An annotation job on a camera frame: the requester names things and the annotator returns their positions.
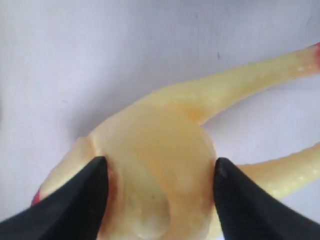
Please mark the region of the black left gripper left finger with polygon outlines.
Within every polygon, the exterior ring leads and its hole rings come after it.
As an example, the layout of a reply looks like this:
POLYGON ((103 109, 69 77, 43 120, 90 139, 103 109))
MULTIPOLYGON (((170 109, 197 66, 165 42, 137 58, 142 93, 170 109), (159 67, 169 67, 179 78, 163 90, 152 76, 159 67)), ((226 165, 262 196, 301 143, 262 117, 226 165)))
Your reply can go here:
POLYGON ((95 240, 107 207, 108 165, 103 156, 45 199, 0 223, 2 240, 95 240))

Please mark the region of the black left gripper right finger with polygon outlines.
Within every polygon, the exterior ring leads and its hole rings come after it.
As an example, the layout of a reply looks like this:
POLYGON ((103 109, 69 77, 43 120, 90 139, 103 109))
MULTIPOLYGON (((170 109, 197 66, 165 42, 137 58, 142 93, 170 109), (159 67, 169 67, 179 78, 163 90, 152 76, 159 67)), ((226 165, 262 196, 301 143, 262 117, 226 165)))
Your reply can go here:
POLYGON ((228 158, 214 167, 214 204, 226 240, 318 240, 320 225, 266 193, 228 158))

